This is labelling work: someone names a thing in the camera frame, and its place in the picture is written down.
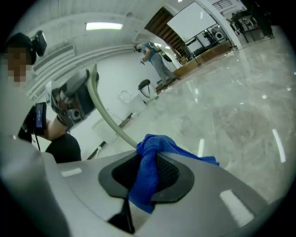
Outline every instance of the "cable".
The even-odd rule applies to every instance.
[[[37,138],[36,134],[34,134],[34,135],[35,135],[35,138],[36,138],[36,141],[37,141],[38,149],[39,149],[39,151],[41,151],[40,146],[39,146],[39,142],[38,142],[38,138]]]
[[[222,56],[221,58],[217,59],[216,61],[218,61],[218,60],[220,60],[220,59],[222,59],[224,57],[227,57],[227,55],[228,55],[228,53],[226,53],[226,55]]]
[[[254,42],[253,44],[251,44],[251,45],[247,45],[247,46],[245,46],[245,47],[242,47],[242,48],[239,49],[239,50],[231,50],[231,51],[232,51],[232,52],[240,51],[240,50],[245,49],[245,48],[247,48],[247,47],[253,46],[253,45],[255,45],[255,44],[260,44],[260,43],[263,43],[263,42],[265,42],[265,41]]]
[[[97,85],[96,85],[96,74],[97,74],[97,64],[94,65],[92,74],[90,76],[90,78],[87,81],[87,89],[89,92],[89,95],[95,105],[95,107],[97,108],[97,110],[99,111],[99,113],[101,114],[101,116],[103,117],[103,119],[106,121],[106,123],[124,140],[126,141],[128,144],[130,144],[132,147],[137,148],[137,143],[131,139],[115,122],[114,120],[110,117],[109,113],[107,112],[107,110],[105,109],[105,107],[103,106],[103,103],[100,99],[100,96],[98,94],[98,90],[97,90]]]

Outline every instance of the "black cap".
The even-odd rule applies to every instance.
[[[9,45],[15,45],[15,47],[24,47],[27,49],[27,51],[30,53],[31,55],[31,65],[33,65],[36,61],[36,52],[33,49],[33,44],[31,39],[24,35],[23,33],[17,33],[15,35],[13,35],[4,45],[3,47],[3,52],[6,51],[7,47]]]

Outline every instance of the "gray pants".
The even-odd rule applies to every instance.
[[[175,75],[164,65],[160,54],[153,55],[151,58],[151,63],[154,66],[157,74],[162,79],[162,83],[164,85],[167,84],[166,75],[171,79],[175,78]]]

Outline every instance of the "gray hose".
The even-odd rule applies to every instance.
[[[130,144],[132,147],[136,148],[137,143],[131,139],[110,117],[108,112],[103,106],[103,103],[99,97],[97,86],[96,86],[96,76],[97,76],[97,64],[94,65],[94,69],[92,70],[92,74],[90,76],[90,79],[87,81],[87,89],[89,92],[90,97],[92,98],[92,101],[99,111],[99,113],[102,115],[103,119],[107,122],[107,124],[128,144]]]

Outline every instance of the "ceiling light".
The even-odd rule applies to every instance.
[[[112,30],[120,30],[122,28],[122,24],[120,23],[112,23],[112,22],[91,22],[86,24],[86,30],[102,30],[102,29],[112,29]]]

